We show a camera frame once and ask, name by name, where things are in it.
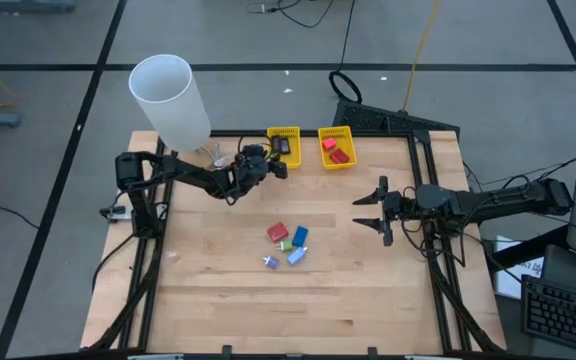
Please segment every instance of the red block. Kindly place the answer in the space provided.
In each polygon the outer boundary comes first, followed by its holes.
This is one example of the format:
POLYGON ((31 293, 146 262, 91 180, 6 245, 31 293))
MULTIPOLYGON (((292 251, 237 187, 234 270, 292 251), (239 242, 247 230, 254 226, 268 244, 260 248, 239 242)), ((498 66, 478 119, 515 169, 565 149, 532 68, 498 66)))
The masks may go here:
POLYGON ((271 228, 266 230, 268 236, 270 236, 270 240, 272 242, 278 242, 288 236, 288 229, 284 226, 283 223, 277 223, 273 225, 271 228))
POLYGON ((348 155, 341 149, 337 149, 330 154, 330 159, 334 161, 336 164, 345 164, 350 161, 348 155))
POLYGON ((335 141, 334 138, 328 138, 328 139, 321 142, 321 146, 324 147, 324 150, 330 151, 330 150, 334 149, 335 146, 337 146, 337 142, 335 141))

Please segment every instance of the wooden tabletop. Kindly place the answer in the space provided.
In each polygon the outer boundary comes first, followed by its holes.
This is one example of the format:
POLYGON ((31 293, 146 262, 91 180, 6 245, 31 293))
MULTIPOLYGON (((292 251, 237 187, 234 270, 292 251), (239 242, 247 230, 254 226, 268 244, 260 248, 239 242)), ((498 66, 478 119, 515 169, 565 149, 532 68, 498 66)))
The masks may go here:
MULTIPOLYGON (((431 139, 440 185, 467 189, 455 134, 431 132, 431 139)), ((237 140, 213 139, 231 154, 237 140)), ((375 231, 351 221, 380 216, 380 206, 351 205, 375 189, 380 175, 388 176, 391 191, 414 185, 406 140, 355 138, 358 164, 336 171, 323 169, 317 138, 301 141, 299 169, 287 180, 270 175, 235 206, 175 183, 148 351, 219 353, 232 345, 235 353, 366 354, 370 346, 380 354, 442 352, 425 260, 399 226, 386 248, 375 231), (307 255, 296 266, 267 238, 266 229, 280 221, 291 235, 297 226, 309 229, 307 255), (280 259, 276 271, 265 267, 268 255, 280 259)), ((154 151, 156 142, 155 132, 135 132, 130 150, 154 151)), ((244 140, 257 142, 263 139, 244 140)), ((180 157, 210 163, 203 152, 180 157)), ((130 232, 128 222, 110 225, 104 254, 130 232)), ((479 236, 474 225, 468 232, 479 236)), ((459 249, 456 240, 453 248, 459 249)), ((133 241, 100 272, 82 346, 97 340, 124 305, 135 250, 133 241)), ((481 245, 466 238, 465 251, 467 267, 457 265, 464 304, 505 347, 481 245)), ((141 315, 140 308, 131 344, 141 315)))

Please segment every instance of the keyboard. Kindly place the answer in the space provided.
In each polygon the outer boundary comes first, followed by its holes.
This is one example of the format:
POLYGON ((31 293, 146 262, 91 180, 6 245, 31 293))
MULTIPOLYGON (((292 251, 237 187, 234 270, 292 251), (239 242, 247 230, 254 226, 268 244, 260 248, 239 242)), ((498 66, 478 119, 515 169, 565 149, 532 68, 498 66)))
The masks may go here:
POLYGON ((404 112, 392 112, 350 101, 340 100, 333 126, 350 126, 353 130, 449 130, 457 133, 459 127, 410 116, 404 112))
POLYGON ((524 275, 522 330, 576 348, 576 289, 524 275))

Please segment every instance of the white cylinder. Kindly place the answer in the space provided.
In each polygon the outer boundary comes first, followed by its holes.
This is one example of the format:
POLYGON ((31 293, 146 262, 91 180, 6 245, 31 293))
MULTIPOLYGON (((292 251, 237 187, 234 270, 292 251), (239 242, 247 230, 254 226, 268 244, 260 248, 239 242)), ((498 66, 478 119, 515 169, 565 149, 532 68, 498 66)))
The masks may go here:
POLYGON ((132 70, 128 86, 166 146, 185 152, 208 143, 210 121, 184 59, 151 56, 132 70))

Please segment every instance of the yellow basket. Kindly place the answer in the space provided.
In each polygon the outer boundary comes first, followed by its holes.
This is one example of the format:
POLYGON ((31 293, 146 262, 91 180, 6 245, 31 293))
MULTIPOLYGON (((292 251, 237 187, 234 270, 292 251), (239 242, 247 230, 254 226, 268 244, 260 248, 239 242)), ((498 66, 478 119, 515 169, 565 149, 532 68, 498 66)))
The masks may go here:
POLYGON ((290 154, 281 155, 281 161, 286 163, 288 169, 296 169, 301 165, 301 138, 298 126, 274 127, 266 131, 268 137, 279 135, 288 139, 290 154))
POLYGON ((335 126, 330 128, 321 128, 319 133, 319 149, 321 149, 321 160, 326 170, 345 169, 354 166, 357 163, 355 154, 355 145, 352 143, 352 132, 350 126, 335 126), (337 145, 335 149, 341 149, 350 158, 345 164, 337 164, 330 159, 330 154, 334 151, 327 152, 321 143, 328 138, 334 138, 337 145))

